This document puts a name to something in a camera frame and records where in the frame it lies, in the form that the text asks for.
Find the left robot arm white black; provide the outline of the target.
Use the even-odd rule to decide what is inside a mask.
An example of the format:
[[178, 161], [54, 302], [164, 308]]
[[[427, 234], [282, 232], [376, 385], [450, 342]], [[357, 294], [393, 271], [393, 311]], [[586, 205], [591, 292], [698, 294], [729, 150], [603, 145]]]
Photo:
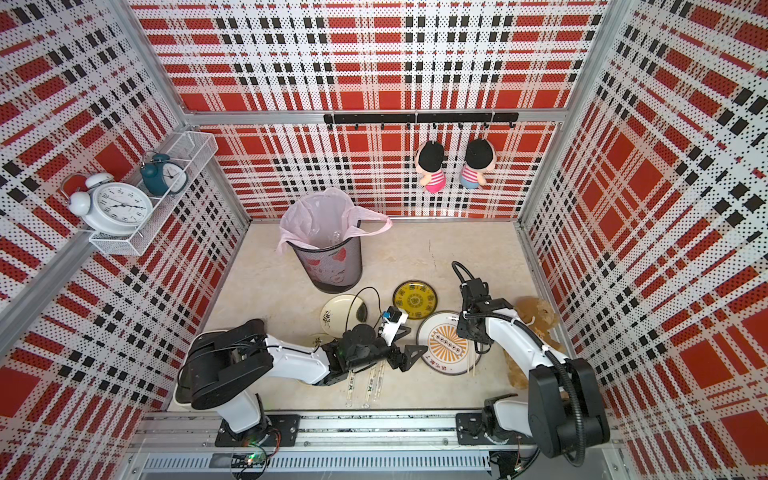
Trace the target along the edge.
[[303, 347], [268, 334], [261, 319], [205, 332], [194, 339], [178, 372], [174, 402], [187, 410], [217, 413], [222, 418], [218, 446], [245, 446], [279, 429], [250, 390], [259, 380], [328, 387], [381, 362], [406, 372], [428, 351], [420, 345], [398, 347], [396, 341], [409, 333], [403, 321], [387, 319], [382, 327], [359, 324], [339, 339]]

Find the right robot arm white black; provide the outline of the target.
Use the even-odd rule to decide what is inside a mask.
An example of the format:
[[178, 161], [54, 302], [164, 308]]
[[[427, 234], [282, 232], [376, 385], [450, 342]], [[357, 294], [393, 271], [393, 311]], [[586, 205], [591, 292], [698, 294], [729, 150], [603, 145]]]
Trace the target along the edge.
[[477, 354], [498, 345], [521, 368], [528, 396], [487, 399], [479, 425], [469, 434], [503, 444], [527, 437], [548, 458], [564, 457], [583, 465], [587, 449], [607, 443], [610, 427], [596, 374], [583, 358], [570, 358], [528, 326], [514, 306], [492, 298], [488, 283], [458, 261], [451, 263], [460, 282], [457, 335], [473, 343]]

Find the bare wooden chopstick pair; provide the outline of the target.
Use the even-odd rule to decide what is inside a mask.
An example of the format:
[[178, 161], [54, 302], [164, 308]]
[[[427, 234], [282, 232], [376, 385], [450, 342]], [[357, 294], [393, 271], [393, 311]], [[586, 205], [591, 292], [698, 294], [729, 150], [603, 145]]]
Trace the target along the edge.
[[472, 352], [472, 357], [470, 361], [470, 368], [472, 372], [472, 377], [475, 377], [477, 373], [477, 360], [479, 358], [479, 355], [477, 353], [477, 343], [473, 343], [471, 352]]

